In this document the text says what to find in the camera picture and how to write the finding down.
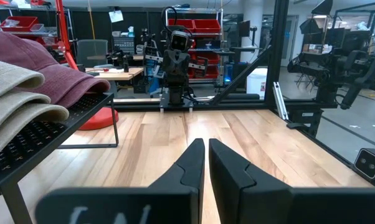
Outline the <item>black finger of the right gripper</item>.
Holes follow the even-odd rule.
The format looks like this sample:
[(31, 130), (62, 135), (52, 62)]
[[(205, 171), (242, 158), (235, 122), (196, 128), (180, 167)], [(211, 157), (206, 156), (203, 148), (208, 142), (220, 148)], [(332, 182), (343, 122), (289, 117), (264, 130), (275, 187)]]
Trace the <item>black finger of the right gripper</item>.
[(181, 74), (187, 74), (188, 72), (188, 55), (187, 53), (179, 54), (179, 70)]
[(179, 52), (172, 52), (171, 60), (173, 62), (172, 73), (177, 73), (179, 66)]

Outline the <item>silver metal bracket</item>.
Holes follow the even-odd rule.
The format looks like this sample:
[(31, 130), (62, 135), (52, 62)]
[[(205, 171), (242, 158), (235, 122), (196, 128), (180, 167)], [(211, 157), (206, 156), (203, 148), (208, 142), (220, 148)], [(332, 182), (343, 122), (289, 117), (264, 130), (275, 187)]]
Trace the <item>silver metal bracket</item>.
[(283, 120), (288, 120), (288, 112), (285, 106), (279, 82), (273, 82), (273, 94), (279, 117)]

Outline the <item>white plastic bin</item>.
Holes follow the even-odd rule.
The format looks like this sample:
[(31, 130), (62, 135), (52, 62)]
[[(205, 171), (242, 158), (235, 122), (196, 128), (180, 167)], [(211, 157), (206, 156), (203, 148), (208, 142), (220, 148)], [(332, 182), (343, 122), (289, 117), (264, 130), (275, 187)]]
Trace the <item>white plastic bin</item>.
[(258, 94), (261, 100), (265, 96), (267, 68), (256, 68), (246, 79), (246, 93)]

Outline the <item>red desk lamp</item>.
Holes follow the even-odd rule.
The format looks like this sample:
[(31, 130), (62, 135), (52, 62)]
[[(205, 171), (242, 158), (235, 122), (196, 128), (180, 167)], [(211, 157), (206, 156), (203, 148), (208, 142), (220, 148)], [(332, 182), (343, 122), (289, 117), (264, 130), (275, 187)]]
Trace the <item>red desk lamp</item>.
[[(70, 42), (68, 37), (68, 27), (64, 14), (64, 7), (62, 0), (55, 0), (56, 14), (59, 22), (59, 39), (61, 40), (60, 48), (64, 54), (64, 57), (68, 65), (75, 70), (78, 70), (78, 66), (72, 55), (70, 48)], [(95, 113), (85, 124), (83, 124), (79, 130), (89, 131), (102, 129), (113, 125), (116, 128), (117, 117), (115, 110), (111, 108), (102, 108)]]

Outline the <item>white paper sign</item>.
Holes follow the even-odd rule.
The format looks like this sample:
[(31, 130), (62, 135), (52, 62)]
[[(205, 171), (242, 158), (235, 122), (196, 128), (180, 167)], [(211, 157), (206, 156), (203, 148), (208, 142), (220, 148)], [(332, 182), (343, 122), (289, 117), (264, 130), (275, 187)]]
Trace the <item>white paper sign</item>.
[(109, 13), (111, 23), (123, 21), (123, 13), (120, 10), (110, 11)]

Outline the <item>wooden work table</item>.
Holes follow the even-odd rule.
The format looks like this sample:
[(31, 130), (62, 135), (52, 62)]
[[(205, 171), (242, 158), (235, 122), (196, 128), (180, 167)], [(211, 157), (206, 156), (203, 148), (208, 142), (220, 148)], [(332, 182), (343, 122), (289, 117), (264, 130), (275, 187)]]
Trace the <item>wooden work table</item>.
[(124, 70), (116, 70), (115, 68), (104, 71), (102, 68), (86, 68), (86, 72), (99, 73), (95, 78), (101, 78), (108, 81), (128, 81), (135, 76), (143, 73), (143, 67), (130, 67), (127, 72)]

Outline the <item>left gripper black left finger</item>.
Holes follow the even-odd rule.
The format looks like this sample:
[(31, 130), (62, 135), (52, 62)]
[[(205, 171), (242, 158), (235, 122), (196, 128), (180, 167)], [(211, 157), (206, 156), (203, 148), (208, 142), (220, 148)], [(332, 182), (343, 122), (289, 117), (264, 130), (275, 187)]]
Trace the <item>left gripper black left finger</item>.
[(204, 141), (196, 138), (174, 164), (149, 185), (157, 196), (148, 224), (201, 224)]

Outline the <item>black perforated metal shelf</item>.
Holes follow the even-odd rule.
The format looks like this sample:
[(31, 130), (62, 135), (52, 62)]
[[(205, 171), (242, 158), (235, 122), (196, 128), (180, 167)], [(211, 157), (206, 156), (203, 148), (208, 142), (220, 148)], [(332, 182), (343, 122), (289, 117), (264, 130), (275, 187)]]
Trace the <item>black perforated metal shelf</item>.
[(99, 112), (110, 106), (112, 125), (116, 127), (113, 94), (88, 94), (71, 108), (69, 118), (60, 123), (32, 121), (0, 152), (0, 195), (15, 224), (32, 224), (18, 182), (56, 149), (84, 149), (117, 147), (114, 144), (64, 145), (78, 128)]

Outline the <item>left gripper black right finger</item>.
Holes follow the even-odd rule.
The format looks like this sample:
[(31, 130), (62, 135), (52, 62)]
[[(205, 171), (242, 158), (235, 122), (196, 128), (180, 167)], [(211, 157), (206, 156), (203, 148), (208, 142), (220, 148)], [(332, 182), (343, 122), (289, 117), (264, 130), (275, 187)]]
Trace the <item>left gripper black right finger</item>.
[(222, 224), (287, 224), (289, 185), (217, 139), (209, 140), (209, 169)]

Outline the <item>red plastic bin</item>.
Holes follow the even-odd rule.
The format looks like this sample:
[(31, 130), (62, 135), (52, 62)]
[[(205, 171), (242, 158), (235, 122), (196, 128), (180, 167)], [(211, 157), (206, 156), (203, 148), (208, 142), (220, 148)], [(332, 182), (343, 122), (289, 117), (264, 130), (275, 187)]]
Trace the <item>red plastic bin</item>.
[(194, 23), (191, 19), (168, 19), (168, 26), (183, 26), (190, 32), (195, 32)]
[(221, 26), (217, 19), (194, 19), (196, 33), (216, 34), (221, 31)]
[(30, 32), (32, 26), (38, 23), (37, 17), (9, 16), (1, 22), (0, 28), (5, 32)]

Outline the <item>black aluminium rig frame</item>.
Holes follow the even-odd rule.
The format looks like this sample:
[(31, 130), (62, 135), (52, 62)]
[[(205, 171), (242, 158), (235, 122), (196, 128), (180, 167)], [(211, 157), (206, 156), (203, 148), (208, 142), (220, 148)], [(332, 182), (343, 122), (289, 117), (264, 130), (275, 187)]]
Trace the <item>black aluminium rig frame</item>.
[[(229, 86), (213, 99), (195, 103), (195, 108), (198, 110), (267, 109), (273, 112), (277, 111), (273, 94), (273, 82), (278, 82), (279, 80), (279, 64), (283, 47), (281, 35), (285, 32), (284, 26), (287, 22), (287, 11), (288, 0), (276, 0), (270, 43)], [(331, 102), (320, 103), (315, 101), (315, 99), (284, 100), (288, 112), (287, 128), (299, 131), (315, 143), (319, 142), (315, 137), (323, 109), (340, 108), (340, 103), (349, 90), (349, 84), (353, 81), (344, 71), (344, 64), (348, 55), (354, 50), (360, 50), (357, 44), (351, 44), (349, 47), (333, 48), (330, 53), (322, 54), (325, 55), (322, 65), (330, 71), (328, 90)], [(240, 82), (263, 63), (268, 64), (264, 101), (260, 102), (258, 99), (251, 100), (248, 98), (230, 100), (228, 96), (237, 88)]]

